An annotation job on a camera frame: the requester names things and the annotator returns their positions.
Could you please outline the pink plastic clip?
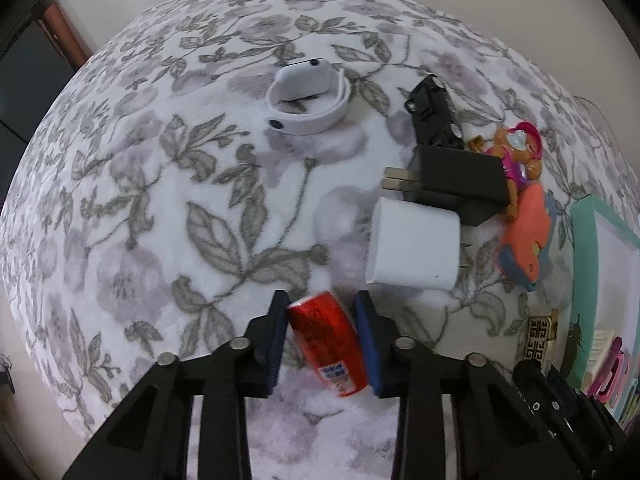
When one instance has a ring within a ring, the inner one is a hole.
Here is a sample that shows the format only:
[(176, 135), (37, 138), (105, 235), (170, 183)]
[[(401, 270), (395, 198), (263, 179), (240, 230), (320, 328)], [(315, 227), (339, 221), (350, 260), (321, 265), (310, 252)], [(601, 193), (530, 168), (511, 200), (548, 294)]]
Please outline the pink plastic clip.
[(596, 360), (589, 364), (584, 387), (587, 396), (614, 408), (626, 385), (630, 372), (631, 355), (624, 348), (620, 335), (598, 350)]

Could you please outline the red white small bottle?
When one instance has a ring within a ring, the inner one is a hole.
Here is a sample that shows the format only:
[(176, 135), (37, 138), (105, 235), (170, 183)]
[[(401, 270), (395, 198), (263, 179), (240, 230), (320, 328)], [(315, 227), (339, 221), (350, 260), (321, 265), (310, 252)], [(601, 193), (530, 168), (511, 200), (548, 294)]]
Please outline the red white small bottle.
[(290, 304), (288, 322), (307, 363), (323, 385), (342, 398), (367, 387), (358, 335), (330, 292)]

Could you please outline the black toy car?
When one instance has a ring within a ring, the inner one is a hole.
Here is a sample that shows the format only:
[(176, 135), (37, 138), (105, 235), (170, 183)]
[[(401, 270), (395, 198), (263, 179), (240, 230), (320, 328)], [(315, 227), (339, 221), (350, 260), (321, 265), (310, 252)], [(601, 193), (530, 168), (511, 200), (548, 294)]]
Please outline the black toy car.
[(454, 104), (445, 84), (435, 74), (429, 73), (411, 90), (405, 109), (411, 116), (417, 144), (464, 149)]

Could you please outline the gold black patterned box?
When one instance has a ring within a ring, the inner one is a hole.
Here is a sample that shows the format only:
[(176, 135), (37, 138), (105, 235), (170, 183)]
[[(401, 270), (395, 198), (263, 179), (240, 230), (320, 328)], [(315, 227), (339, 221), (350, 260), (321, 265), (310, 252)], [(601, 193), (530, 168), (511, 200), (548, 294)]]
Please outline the gold black patterned box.
[(548, 315), (531, 316), (526, 325), (524, 360), (538, 361), (543, 367), (553, 361), (558, 340), (559, 313), (552, 310)]

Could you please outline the teal storage tray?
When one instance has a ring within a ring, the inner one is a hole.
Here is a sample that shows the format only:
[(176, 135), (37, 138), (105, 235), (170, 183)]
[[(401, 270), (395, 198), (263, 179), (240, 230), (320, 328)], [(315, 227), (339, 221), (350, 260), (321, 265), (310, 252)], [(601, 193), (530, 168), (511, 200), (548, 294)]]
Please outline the teal storage tray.
[(572, 222), (573, 303), (561, 375), (585, 393), (589, 364), (620, 335), (630, 372), (614, 408), (604, 405), (624, 426), (639, 413), (639, 237), (595, 195), (574, 203)]

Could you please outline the white power adapter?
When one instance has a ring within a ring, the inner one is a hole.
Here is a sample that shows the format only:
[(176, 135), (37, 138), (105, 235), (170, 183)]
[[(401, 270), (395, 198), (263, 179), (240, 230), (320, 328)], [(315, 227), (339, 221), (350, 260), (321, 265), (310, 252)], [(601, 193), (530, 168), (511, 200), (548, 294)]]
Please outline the white power adapter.
[(372, 212), (364, 276), (368, 284), (449, 292), (460, 252), (455, 212), (382, 197)]

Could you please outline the orange blue toy block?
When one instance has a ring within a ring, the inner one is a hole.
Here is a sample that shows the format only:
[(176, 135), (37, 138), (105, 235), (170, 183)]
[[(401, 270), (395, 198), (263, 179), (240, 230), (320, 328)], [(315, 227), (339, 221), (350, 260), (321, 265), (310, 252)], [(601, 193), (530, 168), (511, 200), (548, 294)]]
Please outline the orange blue toy block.
[(500, 240), (497, 266), (514, 285), (532, 292), (547, 261), (556, 216), (555, 202), (540, 183), (529, 185), (518, 198), (518, 218)]

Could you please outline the black power adapter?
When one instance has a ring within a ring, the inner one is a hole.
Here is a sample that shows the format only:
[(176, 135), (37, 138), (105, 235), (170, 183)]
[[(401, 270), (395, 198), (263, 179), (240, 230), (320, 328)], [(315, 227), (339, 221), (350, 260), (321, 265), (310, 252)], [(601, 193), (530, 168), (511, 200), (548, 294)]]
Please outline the black power adapter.
[(465, 226), (480, 226), (511, 203), (499, 157), (455, 148), (417, 146), (408, 167), (384, 169), (381, 186), (407, 202), (453, 211)]

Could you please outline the orange pink dog figurine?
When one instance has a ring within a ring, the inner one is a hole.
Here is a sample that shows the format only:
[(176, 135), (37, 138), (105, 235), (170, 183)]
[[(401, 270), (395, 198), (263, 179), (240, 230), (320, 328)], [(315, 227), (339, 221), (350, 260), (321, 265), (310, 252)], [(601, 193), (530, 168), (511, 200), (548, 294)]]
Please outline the orange pink dog figurine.
[(487, 143), (482, 136), (476, 136), (468, 142), (468, 148), (501, 159), (509, 193), (504, 216), (513, 221), (518, 216), (518, 196), (542, 174), (544, 147), (541, 135), (531, 122), (519, 122), (513, 128), (498, 127), (491, 146), (486, 146)]

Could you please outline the floral fleece blanket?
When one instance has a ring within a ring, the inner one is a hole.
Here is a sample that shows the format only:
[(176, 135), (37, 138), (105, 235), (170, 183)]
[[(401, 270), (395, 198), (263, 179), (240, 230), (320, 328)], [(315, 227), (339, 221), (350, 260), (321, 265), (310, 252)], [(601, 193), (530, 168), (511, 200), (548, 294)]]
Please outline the floral fleece blanket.
[[(280, 68), (324, 58), (352, 86), (344, 119), (310, 136), (266, 123)], [(612, 134), (502, 41), (411, 0), (170, 0), (132, 20), (44, 115), (1, 213), (1, 276), (42, 381), (89, 439), (164, 352), (195, 358), (241, 335), (272, 294), (364, 289), (385, 168), (414, 147), (404, 103), (429, 73), (463, 133), (523, 120), (544, 144), (558, 207), (534, 292), (495, 264), (503, 224), (463, 235), (449, 292), (374, 286), (401, 333), (503, 372), (528, 319), (573, 296), (570, 208), (586, 195), (628, 224), (639, 182)]]

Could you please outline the dark cabinet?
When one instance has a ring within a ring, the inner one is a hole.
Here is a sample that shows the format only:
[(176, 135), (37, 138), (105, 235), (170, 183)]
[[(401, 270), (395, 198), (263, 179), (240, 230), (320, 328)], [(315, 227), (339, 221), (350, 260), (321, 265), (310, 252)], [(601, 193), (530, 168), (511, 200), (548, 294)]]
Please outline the dark cabinet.
[(1, 196), (43, 116), (88, 60), (84, 42), (52, 1), (1, 57)]

